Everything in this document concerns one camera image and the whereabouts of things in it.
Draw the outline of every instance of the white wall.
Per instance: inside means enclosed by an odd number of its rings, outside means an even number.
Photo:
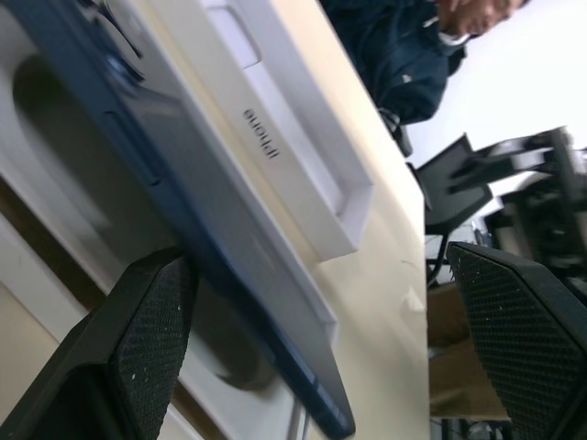
[[[532,0],[468,51],[437,115],[409,128],[416,166],[463,132],[481,149],[567,125],[587,147],[587,0]]]

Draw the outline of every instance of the person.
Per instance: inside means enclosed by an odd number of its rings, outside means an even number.
[[[455,283],[427,295],[430,416],[440,419],[507,421],[471,338],[465,305]]]
[[[320,1],[393,133],[431,118],[467,41],[530,0]]]

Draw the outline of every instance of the dark jacket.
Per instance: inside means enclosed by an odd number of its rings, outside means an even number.
[[[432,0],[321,0],[350,59],[382,115],[402,125],[437,111],[462,46],[439,37]]]

